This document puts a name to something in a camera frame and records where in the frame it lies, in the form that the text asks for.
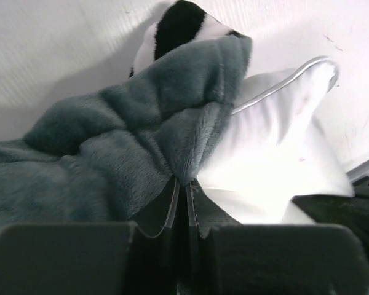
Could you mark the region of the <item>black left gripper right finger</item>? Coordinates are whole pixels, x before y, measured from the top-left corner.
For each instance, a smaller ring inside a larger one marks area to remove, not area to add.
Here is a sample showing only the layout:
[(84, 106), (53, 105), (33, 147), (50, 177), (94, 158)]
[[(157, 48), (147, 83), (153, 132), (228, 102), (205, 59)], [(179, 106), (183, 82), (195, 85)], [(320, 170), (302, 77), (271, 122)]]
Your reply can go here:
[(187, 186), (186, 206), (193, 294), (369, 294), (369, 260), (347, 227), (310, 216), (308, 225), (241, 225), (198, 184)]

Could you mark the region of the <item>white pillow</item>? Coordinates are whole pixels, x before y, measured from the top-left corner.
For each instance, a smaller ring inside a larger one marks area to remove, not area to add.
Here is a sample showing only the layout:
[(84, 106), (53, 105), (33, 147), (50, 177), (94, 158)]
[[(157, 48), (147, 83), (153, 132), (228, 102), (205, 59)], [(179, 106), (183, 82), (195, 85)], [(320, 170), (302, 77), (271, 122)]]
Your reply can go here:
[(310, 223), (295, 196), (353, 197), (315, 111), (339, 76), (327, 57), (245, 79), (216, 149), (198, 173), (206, 195), (241, 224)]

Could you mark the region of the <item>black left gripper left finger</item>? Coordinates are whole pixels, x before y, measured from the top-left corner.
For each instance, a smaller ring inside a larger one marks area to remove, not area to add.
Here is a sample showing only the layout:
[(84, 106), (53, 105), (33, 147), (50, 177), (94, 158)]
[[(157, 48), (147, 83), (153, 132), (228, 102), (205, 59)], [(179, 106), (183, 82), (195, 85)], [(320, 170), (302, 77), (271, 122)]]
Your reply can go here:
[(0, 294), (175, 294), (179, 190), (166, 185), (129, 222), (0, 228)]

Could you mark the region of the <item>grey zebra plush pillowcase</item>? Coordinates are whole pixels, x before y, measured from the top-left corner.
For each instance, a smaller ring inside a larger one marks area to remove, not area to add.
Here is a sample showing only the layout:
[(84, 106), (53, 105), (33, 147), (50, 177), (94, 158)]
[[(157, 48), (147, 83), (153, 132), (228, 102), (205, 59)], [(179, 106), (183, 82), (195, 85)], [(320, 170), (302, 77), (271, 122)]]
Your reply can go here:
[(51, 106), (0, 141), (0, 227), (126, 221), (194, 180), (227, 128), (252, 39), (193, 2), (146, 31), (129, 78)]

